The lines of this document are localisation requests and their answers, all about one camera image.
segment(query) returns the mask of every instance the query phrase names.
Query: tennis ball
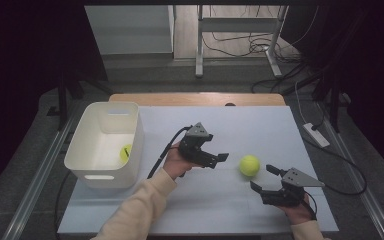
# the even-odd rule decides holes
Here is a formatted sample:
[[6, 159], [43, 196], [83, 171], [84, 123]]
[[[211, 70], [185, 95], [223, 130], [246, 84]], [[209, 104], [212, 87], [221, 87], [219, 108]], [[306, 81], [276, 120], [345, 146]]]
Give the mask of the tennis ball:
[[124, 145], [120, 150], [120, 159], [123, 164], [129, 161], [130, 151], [132, 151], [132, 144]]
[[245, 155], [239, 163], [239, 170], [245, 176], [253, 177], [260, 170], [260, 161], [254, 155]]

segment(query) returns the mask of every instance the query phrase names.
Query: person's arm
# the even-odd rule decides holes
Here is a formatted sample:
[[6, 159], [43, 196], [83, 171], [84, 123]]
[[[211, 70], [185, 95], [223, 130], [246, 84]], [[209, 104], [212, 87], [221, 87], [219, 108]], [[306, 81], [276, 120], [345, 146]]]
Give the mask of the person's arm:
[[280, 207], [291, 223], [292, 234], [295, 240], [322, 240], [319, 224], [311, 220], [311, 214], [302, 204], [297, 207]]
[[151, 223], [161, 216], [167, 196], [177, 186], [174, 180], [194, 166], [197, 165], [185, 161], [177, 149], [171, 149], [164, 166], [152, 178], [139, 184], [93, 240], [146, 239]]

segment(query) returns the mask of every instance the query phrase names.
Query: human hand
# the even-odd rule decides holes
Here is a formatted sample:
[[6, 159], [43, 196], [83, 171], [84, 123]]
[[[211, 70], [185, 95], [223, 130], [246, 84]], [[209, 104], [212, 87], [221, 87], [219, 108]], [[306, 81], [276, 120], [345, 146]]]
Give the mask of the human hand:
[[[308, 204], [308, 194], [304, 195], [304, 201]], [[284, 206], [276, 206], [283, 210], [288, 216], [291, 225], [305, 223], [311, 220], [311, 213], [309, 210], [302, 205], [302, 203], [296, 207], [284, 207]]]
[[200, 165], [189, 162], [183, 158], [179, 153], [179, 145], [180, 143], [178, 142], [171, 146], [163, 165], [163, 169], [173, 180], [191, 170], [192, 167], [201, 167]]

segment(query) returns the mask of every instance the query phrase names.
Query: wooden floor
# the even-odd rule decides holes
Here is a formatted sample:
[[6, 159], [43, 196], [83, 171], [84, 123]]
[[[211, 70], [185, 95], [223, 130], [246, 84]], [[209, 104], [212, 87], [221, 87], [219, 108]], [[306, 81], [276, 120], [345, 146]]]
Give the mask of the wooden floor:
[[[209, 6], [203, 7], [203, 16], [210, 17], [243, 17], [243, 18], [276, 18], [278, 6]], [[198, 39], [198, 9], [193, 6], [176, 6], [176, 21], [174, 33], [174, 58], [195, 58]], [[233, 55], [243, 55], [250, 51], [250, 41], [257, 44], [270, 44], [271, 34], [249, 38], [250, 33], [203, 33], [204, 42], [214, 49], [219, 49]], [[241, 39], [225, 40], [226, 38], [244, 37]], [[287, 42], [278, 39], [282, 48], [282, 55], [290, 56], [297, 51]], [[204, 44], [204, 58], [227, 58], [231, 57], [225, 53], [211, 50]], [[265, 57], [263, 52], [252, 53], [246, 57]]]

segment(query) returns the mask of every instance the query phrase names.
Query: white tabletop surface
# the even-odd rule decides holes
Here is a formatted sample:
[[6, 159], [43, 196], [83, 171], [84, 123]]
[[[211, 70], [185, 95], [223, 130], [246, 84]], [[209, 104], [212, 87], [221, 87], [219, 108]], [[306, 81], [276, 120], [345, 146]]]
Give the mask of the white tabletop surface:
[[[291, 110], [287, 106], [252, 107], [140, 107], [145, 132], [138, 181], [145, 179], [165, 145], [182, 127], [201, 122], [213, 140], [202, 150], [229, 153], [215, 169], [193, 169], [177, 181], [162, 217], [151, 227], [155, 235], [267, 234], [289, 232], [284, 213], [263, 205], [251, 190], [253, 180], [267, 190], [281, 187], [280, 177], [266, 164], [288, 170], [295, 167], [316, 177]], [[247, 154], [257, 156], [261, 170], [246, 178], [238, 170]], [[92, 189], [77, 181], [58, 230], [65, 234], [94, 234], [129, 197], [128, 189]], [[320, 188], [306, 188], [317, 201], [322, 231], [338, 231]]]

